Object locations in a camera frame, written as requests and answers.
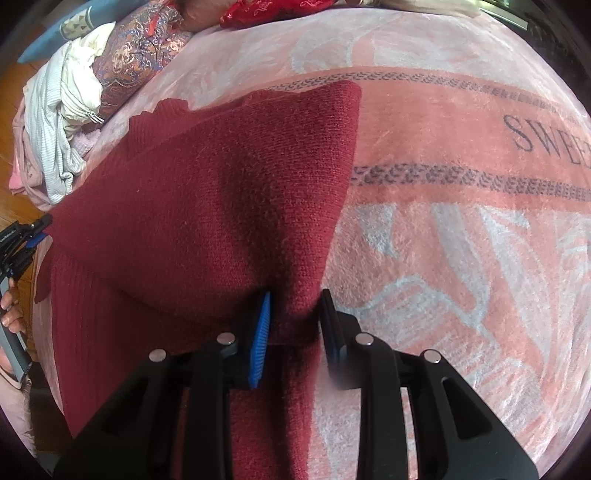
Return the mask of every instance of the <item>knit sweater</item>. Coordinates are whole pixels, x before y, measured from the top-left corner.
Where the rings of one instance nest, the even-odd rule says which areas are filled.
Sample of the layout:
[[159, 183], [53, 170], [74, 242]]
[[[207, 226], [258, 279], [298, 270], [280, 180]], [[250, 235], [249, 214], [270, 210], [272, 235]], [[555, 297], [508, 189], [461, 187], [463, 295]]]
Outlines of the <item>knit sweater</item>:
[[[164, 100], [53, 210], [53, 341], [74, 434], [154, 348], [185, 352], [270, 288], [262, 385], [231, 396], [235, 478], [306, 479], [313, 310], [353, 163], [360, 89]], [[49, 285], [38, 286], [39, 300]]]

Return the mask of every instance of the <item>pink blanket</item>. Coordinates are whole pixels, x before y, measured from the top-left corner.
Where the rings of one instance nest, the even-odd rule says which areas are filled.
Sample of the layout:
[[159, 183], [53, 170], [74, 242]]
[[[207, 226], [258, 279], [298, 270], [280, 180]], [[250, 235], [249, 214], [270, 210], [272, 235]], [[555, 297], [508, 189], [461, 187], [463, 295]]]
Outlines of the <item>pink blanket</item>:
[[[502, 24], [336, 9], [205, 31], [105, 125], [82, 180], [162, 98], [340, 79], [363, 94], [323, 285], [393, 347], [441, 350], [544, 473], [591, 407], [591, 122]], [[353, 478], [359, 399], [325, 375], [306, 475]]]

